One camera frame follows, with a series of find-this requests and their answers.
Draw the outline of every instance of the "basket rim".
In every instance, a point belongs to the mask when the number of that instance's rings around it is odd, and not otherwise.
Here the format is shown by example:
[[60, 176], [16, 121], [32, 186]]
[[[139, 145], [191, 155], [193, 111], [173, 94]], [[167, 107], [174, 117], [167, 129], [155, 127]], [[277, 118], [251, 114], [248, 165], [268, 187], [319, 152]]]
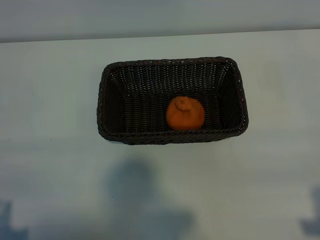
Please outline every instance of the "basket rim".
[[[240, 108], [240, 116], [241, 121], [240, 123], [232, 128], [225, 128], [225, 129], [191, 129], [191, 130], [168, 130], [168, 131], [150, 131], [150, 132], [110, 132], [104, 125], [99, 124], [99, 120], [102, 120], [103, 123], [104, 116], [102, 114], [99, 114], [103, 108], [102, 100], [103, 100], [103, 88], [102, 85], [105, 81], [108, 81], [109, 74], [112, 72], [114, 68], [121, 68], [121, 67], [146, 67], [146, 66], [182, 66], [187, 64], [206, 64], [206, 63], [226, 63], [230, 67], [233, 68], [233, 70], [238, 75], [238, 83], [237, 83], [237, 97], [239, 100], [239, 103], [241, 104]], [[183, 135], [188, 136], [195, 136], [199, 137], [206, 136], [206, 135], [212, 135], [212, 134], [227, 134], [227, 133], [236, 133], [234, 136], [241, 135], [246, 131], [249, 125], [249, 119], [248, 119], [248, 110], [247, 110], [247, 102], [245, 98], [245, 93], [243, 89], [243, 81], [240, 74], [240, 71], [238, 69], [237, 63], [229, 58], [229, 57], [223, 57], [223, 56], [216, 56], [216, 57], [199, 57], [199, 58], [181, 58], [181, 59], [148, 59], [148, 60], [135, 60], [135, 61], [119, 61], [114, 62], [109, 65], [107, 65], [102, 73], [101, 82], [99, 85], [99, 93], [98, 93], [98, 106], [97, 106], [97, 125], [98, 125], [98, 132], [99, 134], [104, 137], [107, 140], [126, 140], [127, 138], [141, 138], [141, 137], [157, 137], [157, 136], [170, 136], [170, 137], [181, 137]]]

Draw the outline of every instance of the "table surface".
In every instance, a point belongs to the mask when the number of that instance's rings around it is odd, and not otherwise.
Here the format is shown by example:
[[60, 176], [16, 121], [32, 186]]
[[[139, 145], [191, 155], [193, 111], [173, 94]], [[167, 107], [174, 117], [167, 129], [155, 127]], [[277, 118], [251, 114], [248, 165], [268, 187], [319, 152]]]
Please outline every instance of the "table surface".
[[[317, 239], [319, 42], [315, 29], [1, 43], [2, 234], [10, 240]], [[212, 56], [238, 63], [249, 114], [243, 135], [135, 146], [99, 135], [106, 65]]]

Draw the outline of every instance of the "white wall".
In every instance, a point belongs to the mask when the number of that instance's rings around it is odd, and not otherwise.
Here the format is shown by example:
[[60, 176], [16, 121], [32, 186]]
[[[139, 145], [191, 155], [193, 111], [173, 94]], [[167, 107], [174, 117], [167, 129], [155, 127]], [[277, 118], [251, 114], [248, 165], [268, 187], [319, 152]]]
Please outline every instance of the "white wall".
[[319, 10], [319, 0], [1, 0], [0, 42], [311, 29]]

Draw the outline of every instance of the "wicker basket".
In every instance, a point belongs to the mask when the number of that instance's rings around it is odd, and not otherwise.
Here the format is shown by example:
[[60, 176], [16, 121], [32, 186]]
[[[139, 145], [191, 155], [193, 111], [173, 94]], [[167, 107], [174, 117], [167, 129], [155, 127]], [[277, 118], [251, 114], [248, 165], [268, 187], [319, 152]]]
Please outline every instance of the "wicker basket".
[[[166, 110], [176, 96], [203, 105], [202, 129], [173, 131]], [[116, 62], [101, 78], [97, 124], [102, 137], [125, 144], [219, 141], [241, 135], [248, 112], [237, 63], [225, 57]]]

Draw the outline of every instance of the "orange fruit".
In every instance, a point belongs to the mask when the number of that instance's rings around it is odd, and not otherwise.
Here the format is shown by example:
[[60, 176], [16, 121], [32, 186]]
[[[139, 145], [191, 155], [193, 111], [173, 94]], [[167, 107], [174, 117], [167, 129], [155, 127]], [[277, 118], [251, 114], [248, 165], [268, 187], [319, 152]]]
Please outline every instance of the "orange fruit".
[[200, 129], [205, 122], [205, 109], [197, 99], [177, 96], [166, 109], [166, 122], [172, 130]]

